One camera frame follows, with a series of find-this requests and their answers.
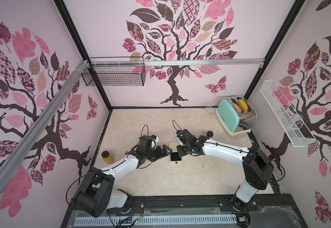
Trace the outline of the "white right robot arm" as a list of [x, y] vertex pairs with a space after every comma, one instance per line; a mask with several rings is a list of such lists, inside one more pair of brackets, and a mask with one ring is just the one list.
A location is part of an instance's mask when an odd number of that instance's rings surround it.
[[178, 130], [180, 145], [177, 152], [185, 155], [207, 155], [232, 162], [243, 168], [245, 179], [234, 194], [234, 204], [245, 205], [261, 190], [265, 190], [273, 174], [274, 165], [257, 146], [236, 147], [215, 141], [209, 136], [195, 137], [188, 130]]

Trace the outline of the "small cream square box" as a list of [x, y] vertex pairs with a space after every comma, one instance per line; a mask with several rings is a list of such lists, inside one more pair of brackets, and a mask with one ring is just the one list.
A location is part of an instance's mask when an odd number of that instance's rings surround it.
[[179, 146], [179, 142], [169, 142], [168, 147], [172, 150], [170, 154], [170, 163], [171, 164], [180, 164], [182, 162], [182, 158], [179, 156], [177, 151], [177, 146]]

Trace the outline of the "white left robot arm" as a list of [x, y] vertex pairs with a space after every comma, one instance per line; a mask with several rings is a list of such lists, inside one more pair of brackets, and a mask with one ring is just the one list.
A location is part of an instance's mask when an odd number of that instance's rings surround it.
[[143, 135], [122, 160], [107, 168], [91, 168], [83, 176], [71, 202], [95, 218], [110, 209], [129, 212], [132, 195], [124, 190], [114, 190], [114, 184], [127, 173], [138, 169], [145, 161], [155, 162], [172, 153], [168, 146], [157, 145], [158, 141], [159, 138], [155, 135]]

